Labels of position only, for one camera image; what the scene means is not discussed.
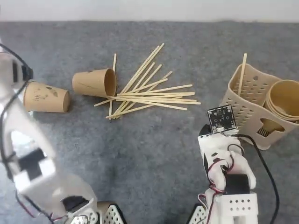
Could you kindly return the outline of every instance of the wooden stick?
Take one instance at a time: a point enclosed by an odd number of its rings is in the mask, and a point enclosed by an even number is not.
[[[142,83],[140,87],[144,87],[151,80],[151,78],[153,78],[153,76],[160,70],[161,67],[162,64],[159,64],[159,66],[153,71],[153,73],[151,73],[151,75],[144,81],[144,83]]]
[[[149,87],[152,87],[152,86],[154,86],[154,85],[156,85],[156,84],[160,84],[160,83],[166,82],[167,80],[168,80],[167,78],[165,78],[165,79],[161,79],[161,80],[156,81],[156,82],[154,82],[154,83],[145,85],[145,86],[143,86],[143,87],[139,87],[138,89],[135,89],[135,90],[133,90],[133,91],[135,92],[135,91],[144,90],[144,89],[147,89],[147,88],[149,88]]]
[[[106,118],[113,118],[113,117],[121,116],[121,115],[126,114],[126,113],[131,113],[131,112],[134,112],[134,111],[139,111],[139,110],[142,110],[142,109],[145,109],[145,108],[148,108],[148,107],[152,107],[152,106],[153,105],[140,106],[140,107],[137,107],[137,108],[134,108],[134,109],[131,109],[131,110],[126,110],[126,111],[122,111],[122,112],[113,114],[111,116],[107,116]]]
[[[238,95],[239,96],[241,95],[241,89],[242,89],[242,83],[243,83],[243,76],[244,76],[244,72],[245,72],[246,59],[247,59],[247,53],[245,53],[244,56],[243,56],[241,76],[240,76],[239,89],[238,89]]]
[[[161,50],[161,48],[164,46],[165,44],[164,43],[162,43],[162,45],[161,46],[157,46],[154,50],[153,50],[153,52],[148,56],[148,58],[147,59],[145,59],[145,61],[142,63],[142,65],[139,67],[139,69],[137,70],[137,72],[132,76],[132,78],[131,78],[131,80],[134,78],[135,79],[135,77],[136,76],[139,76],[140,75],[140,71],[142,70],[142,71],[144,71],[144,69],[149,65],[149,60],[150,61],[152,61],[153,59],[154,59],[154,57],[159,53],[159,51]],[[133,83],[130,83],[131,82],[131,80],[127,83],[127,85],[122,89],[122,91],[121,91],[121,93],[124,93],[124,92],[126,92],[127,90],[128,90],[128,86],[130,85],[130,87],[131,87],[131,85],[133,84]]]
[[[122,99],[125,101],[131,101],[131,102],[136,102],[140,104],[149,104],[149,105],[154,105],[154,106],[161,106],[161,107],[167,107],[167,108],[172,108],[172,109],[177,109],[177,110],[182,110],[186,111],[187,108],[184,107],[179,107],[179,106],[172,106],[172,105],[167,105],[167,104],[158,104],[158,103],[153,103],[153,102],[147,102],[147,101],[142,101],[138,99],[128,99],[128,98],[121,98],[121,97],[111,97],[112,99]]]
[[[136,81],[136,79],[142,74],[142,72],[146,69],[146,67],[151,63],[151,61],[155,58],[155,56],[159,53],[159,51],[164,46],[164,43],[155,51],[155,53],[151,56],[151,58],[146,62],[146,64],[140,69],[140,71],[134,75],[134,77],[128,82],[127,87],[125,88],[124,92],[128,91],[132,84]]]
[[[153,78],[153,76],[159,71],[159,69],[162,67],[162,65],[160,64],[154,71],[153,73],[151,73],[151,75],[144,81],[144,83],[141,85],[141,87],[143,87],[146,83],[148,83],[151,78]],[[118,109],[115,112],[122,112],[126,106],[129,104],[129,102],[123,102]]]
[[[159,97],[134,97],[134,96],[122,96],[122,98],[129,99],[140,99],[144,101],[152,101],[152,100],[171,100],[171,101],[186,101],[186,102],[197,102],[195,99],[174,99],[174,98],[159,98]]]
[[[164,92],[164,91],[168,91],[168,90],[177,90],[177,89],[183,89],[183,88],[187,88],[187,87],[192,87],[192,84],[174,86],[174,87],[170,87],[170,88],[164,88],[164,89],[159,89],[159,90],[152,90],[152,91],[147,91],[147,92]]]
[[[139,67],[139,69],[137,70],[137,72],[131,77],[131,79],[128,81],[127,85],[123,88],[123,90],[121,91],[121,93],[125,92],[128,89],[128,86],[131,84],[131,80],[133,80],[141,71],[141,69],[144,68],[144,66],[147,64],[147,62],[151,59],[151,57],[153,57],[154,53],[160,48],[160,46],[158,45],[153,52],[148,56],[147,59],[145,59],[145,61],[142,63],[142,65]]]
[[[123,93],[117,94],[118,97],[122,96],[162,96],[162,95],[175,95],[180,93],[191,94],[190,96],[194,96],[195,92],[138,92],[138,93]]]
[[[153,62],[153,64],[151,64],[150,68],[144,73],[144,75],[139,79],[138,83],[134,86],[133,90],[136,90],[140,83],[145,79],[145,77],[147,76],[147,74],[150,72],[150,70],[154,67],[155,63]]]
[[[114,72],[116,69],[116,58],[117,58],[117,54],[114,54],[114,59],[113,59],[113,71]],[[112,104],[113,104],[113,101],[111,100],[109,102],[109,116],[111,116],[111,114],[112,114]]]
[[[187,96],[193,96],[193,93],[181,93],[181,94],[174,94],[174,95],[162,95],[162,96],[149,96],[145,98],[172,98],[172,97],[187,97]]]
[[[129,101],[129,100],[134,99],[134,98],[123,98],[123,99],[124,99],[124,101]],[[170,99],[137,99],[137,100],[141,100],[141,101],[144,101],[144,102],[154,102],[154,103],[201,105],[200,102],[190,102],[190,101],[185,101],[184,99],[182,99],[181,101],[170,100]]]
[[[168,78],[168,76],[170,76],[172,73],[173,73],[172,71],[168,72],[162,79],[166,79],[166,78]],[[153,90],[153,89],[156,88],[158,85],[159,85],[159,84],[156,84],[156,85],[150,87],[150,88],[148,89],[148,91]],[[132,108],[135,104],[136,104],[135,102],[131,103],[131,104],[130,104],[127,108],[125,108],[123,111],[129,110],[129,109]]]
[[[140,76],[140,74],[145,70],[145,68],[149,65],[149,63],[155,58],[155,56],[159,53],[159,51],[162,49],[162,47],[164,46],[165,44],[162,43],[161,46],[154,52],[154,54],[151,56],[151,58],[146,62],[146,64],[144,65],[143,68],[140,69],[140,71],[134,75],[129,83],[127,84],[127,86],[123,89],[124,91],[123,92],[126,92],[129,90],[129,88],[131,88],[132,84],[136,81],[136,79]],[[128,104],[126,104],[126,102],[122,102],[122,104],[117,108],[117,110],[115,112],[119,112],[120,110],[122,110],[123,108],[125,108]]]
[[[114,54],[114,59],[113,59],[113,71],[115,72],[116,70],[116,58],[117,58],[117,54]]]
[[[100,103],[98,103],[98,104],[95,104],[95,105],[93,105],[93,106],[94,106],[94,107],[96,107],[96,106],[100,106],[100,105],[109,103],[109,102],[112,101],[112,100],[113,100],[113,99],[104,100],[104,101],[102,101],[102,102],[100,102]]]

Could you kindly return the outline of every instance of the gray carpet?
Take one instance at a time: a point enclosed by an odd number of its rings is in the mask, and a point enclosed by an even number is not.
[[[184,224],[208,187],[197,135],[205,110],[217,106],[244,52],[248,63],[280,78],[299,80],[299,24],[177,22],[1,23],[2,41],[35,71],[35,80],[70,90],[71,111],[36,112],[65,169],[80,175],[99,200],[114,200],[130,224]],[[169,70],[165,85],[193,84],[202,105],[188,111],[152,107],[109,121],[100,98],[76,95],[75,72],[111,67],[118,53],[118,89],[160,43],[156,58]],[[281,196],[278,224],[299,222],[296,130],[263,152]],[[244,143],[257,178],[259,223],[269,223],[274,194],[254,149]],[[14,198],[0,167],[0,223],[47,223],[30,219]]]

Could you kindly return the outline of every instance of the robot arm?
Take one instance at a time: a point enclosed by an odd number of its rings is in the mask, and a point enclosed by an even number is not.
[[[78,176],[64,172],[57,164],[51,143],[15,97],[14,89],[31,78],[28,67],[11,54],[0,53],[0,146],[7,174],[13,179],[18,194],[34,203],[44,214],[54,213],[68,218],[85,216],[87,219],[84,217],[82,224],[101,223],[97,197],[92,188]],[[10,101],[12,103],[3,112]],[[12,131],[19,131],[35,142],[27,155],[18,156],[14,152]]]
[[[257,224],[257,196],[251,191],[256,178],[240,141],[231,136],[238,133],[232,109],[227,105],[213,109],[214,113],[211,125],[205,125],[198,136],[209,189],[199,194],[202,204],[195,207],[188,224]]]

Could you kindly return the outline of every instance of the plastic basket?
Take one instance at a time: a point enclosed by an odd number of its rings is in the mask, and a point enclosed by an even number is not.
[[[258,147],[262,150],[268,149],[274,142],[298,127],[298,123],[286,121],[263,108],[266,95],[271,86],[281,80],[275,76],[263,73],[251,65],[245,65],[241,95],[238,96],[241,64],[233,74],[228,83],[221,105],[231,104],[233,107],[239,133],[251,136]],[[268,132],[263,129],[263,122],[269,119],[281,125],[284,131],[275,130]]]

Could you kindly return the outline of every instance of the circuit board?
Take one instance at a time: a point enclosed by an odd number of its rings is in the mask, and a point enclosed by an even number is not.
[[[231,105],[225,105],[207,110],[212,134],[237,128]]]

